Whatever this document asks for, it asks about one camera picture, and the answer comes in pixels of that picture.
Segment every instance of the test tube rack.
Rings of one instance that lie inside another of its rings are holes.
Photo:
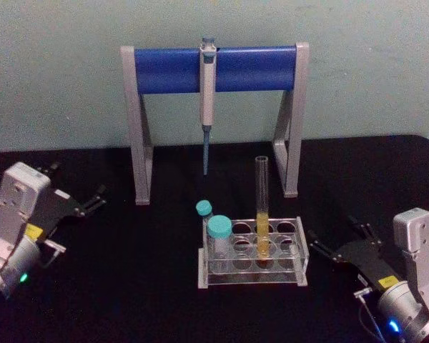
[[[226,258],[216,259],[207,244],[203,225],[203,248],[199,249],[198,287],[216,284],[295,283],[307,286],[308,247],[300,217],[269,219],[269,252],[259,260],[255,219],[232,220]]]

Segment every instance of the teal cap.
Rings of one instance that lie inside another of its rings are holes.
[[[212,205],[208,200],[200,200],[197,202],[197,205],[195,205],[195,209],[197,210],[197,213],[205,217],[208,214],[212,213]]]
[[[208,221],[208,234],[213,238],[228,238],[232,233],[232,221],[226,216],[213,216]]]

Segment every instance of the light blue wall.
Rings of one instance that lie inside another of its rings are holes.
[[[304,136],[429,131],[429,1],[0,0],[0,151],[128,143],[119,46],[308,41]],[[156,144],[200,143],[197,95],[148,96]],[[272,137],[280,94],[218,94],[214,142]]]

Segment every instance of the yellow liquid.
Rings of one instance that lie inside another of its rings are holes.
[[[257,254],[259,259],[269,257],[269,214],[258,212],[256,215]]]

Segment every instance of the black tablecloth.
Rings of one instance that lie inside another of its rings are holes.
[[[304,141],[298,199],[283,198],[270,143],[212,145],[205,178],[200,146],[157,147],[148,207],[134,204],[129,149],[0,153],[0,181],[16,161],[60,161],[53,185],[75,199],[108,189],[92,217],[59,225],[52,238],[66,253],[34,268],[0,308],[0,342],[374,342],[358,323],[355,275],[312,250],[308,287],[197,289],[194,206],[209,199],[217,214],[253,218],[260,154],[271,162],[271,217],[301,216],[332,248],[356,238],[348,215],[369,222],[405,275],[393,217],[429,210],[429,141],[418,136]]]

